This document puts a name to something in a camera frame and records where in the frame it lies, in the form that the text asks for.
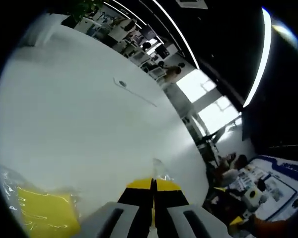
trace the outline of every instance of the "office desk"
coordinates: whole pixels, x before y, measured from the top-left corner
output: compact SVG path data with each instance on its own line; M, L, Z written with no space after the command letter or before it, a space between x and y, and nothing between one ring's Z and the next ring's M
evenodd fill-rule
M97 27L101 27L101 24L94 21L93 19L89 19L87 17L83 17L82 21L77 24L77 26L75 27L75 30L80 31L84 34L86 34L86 32L88 31L88 29L92 26L97 26Z
M9 59L0 80L1 165L38 188L78 191L86 216L152 176L153 158L202 205L202 157L164 92L136 65L61 25L45 46Z

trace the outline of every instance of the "white container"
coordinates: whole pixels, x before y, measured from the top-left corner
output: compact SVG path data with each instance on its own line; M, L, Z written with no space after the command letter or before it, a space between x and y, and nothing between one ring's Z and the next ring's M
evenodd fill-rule
M25 33L22 44L27 46L43 46L53 35L56 26L68 16L45 13L38 17Z

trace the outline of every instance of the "yellow sponge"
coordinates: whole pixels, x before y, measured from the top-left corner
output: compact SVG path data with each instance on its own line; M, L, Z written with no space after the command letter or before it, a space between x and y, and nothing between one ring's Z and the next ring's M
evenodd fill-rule
M70 194L17 188L24 226L31 238L69 238L80 230Z

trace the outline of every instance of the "led strip light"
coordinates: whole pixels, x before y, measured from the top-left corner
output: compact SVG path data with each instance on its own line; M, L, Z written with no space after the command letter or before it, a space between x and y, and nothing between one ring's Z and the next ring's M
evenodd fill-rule
M171 16L166 12L166 10L164 10L164 8L163 8L163 7L162 7L156 0L152 0L152 1L153 1L153 2L160 8L160 10L166 15L166 17L170 20L170 22L172 23L172 25L173 25L173 26L175 27L175 29L178 31L178 33L179 33L179 35L181 36L181 38L182 38L184 44L186 45L186 47L188 48L188 50L189 50L189 52L190 52L190 54L191 54L191 57L192 57L192 59L193 59L193 61L194 61L194 63L195 63L196 68L197 68L197 69L200 69L198 62L197 62L197 60L196 60L196 58L195 58L195 56L194 56L194 54L193 54L193 52L192 52L192 50L191 50L189 44L188 44L188 42L186 41L186 39L184 38L182 32L180 31L179 27L175 24L174 20L173 20L173 19L171 18Z
M264 35L264 47L263 47L263 53L262 53L262 58L260 60L259 63L259 67L258 67L258 71L253 83L253 86L247 96L247 99L243 105L243 107L247 107L247 105L250 103L250 101L253 99L255 92L258 88L258 85L260 83L260 80L262 79L264 70L265 70L265 66L267 63L267 59L268 59L268 54L269 54L269 49L270 49L270 43L271 43L271 39L272 39L272 20L270 18L269 13L262 8L263 11L263 17L264 17L264 28L265 28L265 35Z
M175 38L173 37L173 35L170 33L170 31L168 30L168 28L164 25L164 23L159 19L159 17L157 17L156 14L154 14L153 11L151 11L151 9L146 5L144 4L141 0L139 0L139 2L144 5L145 8L148 9L148 11L150 11L154 16L155 18L161 23L161 25L167 30L167 32L169 33L169 35L173 38L174 42L176 43L178 49L180 49L180 51L182 52L181 50L181 47L179 46L179 44L177 43L177 41L175 40ZM160 40L160 42L164 45L164 42L161 40L161 38L159 36L157 36L157 38Z
M158 35L156 35L156 37L162 44L164 44L163 40Z
M126 8L124 5L122 5L120 2L117 2L116 0L112 0L112 1L114 1L115 3L117 3L117 4L119 4L121 7L123 7L124 9L126 9L128 12L130 12L132 15L134 15L139 21L141 21L145 26L147 26L147 24L144 22L144 21L142 21L141 19L140 19L140 17L138 17L136 14L134 14L132 11L130 11L128 8Z
M110 6L111 8L115 9L117 12L119 12L120 14L122 14L124 17L130 19L129 16L127 16L125 13L123 13L123 12L120 11L120 10L118 10L117 8L113 7L112 5L110 5L110 4L106 3L106 2L104 2L104 4Z

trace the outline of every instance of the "computer monitor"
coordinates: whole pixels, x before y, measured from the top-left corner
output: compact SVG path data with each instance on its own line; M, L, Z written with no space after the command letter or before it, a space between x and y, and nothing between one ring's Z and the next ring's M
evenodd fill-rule
M133 41L139 46L142 44L144 38L143 36L133 36Z
M170 54L170 52L167 50L167 48L164 45L160 45L156 48L155 52L160 55L162 59L167 58L167 56Z
M151 27L149 25L143 27L140 30L140 33L147 39L147 40L151 40L152 38L156 37L157 34L151 29Z

